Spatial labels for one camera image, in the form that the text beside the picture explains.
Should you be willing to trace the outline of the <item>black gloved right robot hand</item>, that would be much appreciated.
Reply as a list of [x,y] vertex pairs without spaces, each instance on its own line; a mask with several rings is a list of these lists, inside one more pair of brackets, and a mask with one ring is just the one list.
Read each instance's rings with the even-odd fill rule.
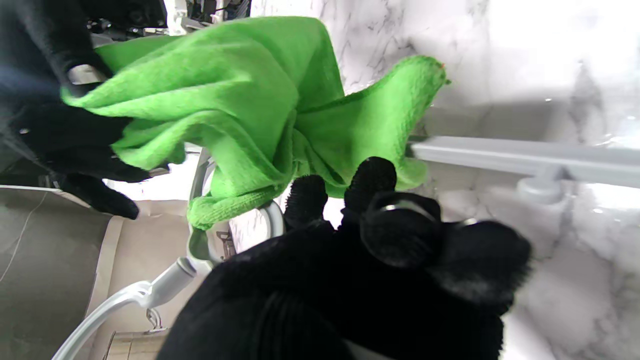
[[127,117],[66,104],[114,74],[96,53],[89,23],[117,30],[166,27],[161,0],[3,0],[1,2],[1,141],[45,169],[66,193],[103,213],[136,219],[135,202],[104,180],[138,183],[150,173],[112,150]]

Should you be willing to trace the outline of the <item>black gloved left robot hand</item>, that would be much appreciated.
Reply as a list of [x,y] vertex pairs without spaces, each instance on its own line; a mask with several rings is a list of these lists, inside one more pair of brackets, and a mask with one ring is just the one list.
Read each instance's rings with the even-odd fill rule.
[[291,186],[286,231],[206,276],[158,360],[498,360],[503,316],[531,243],[492,220],[445,222],[432,198],[395,190],[394,165],[363,161],[338,228],[322,178]]

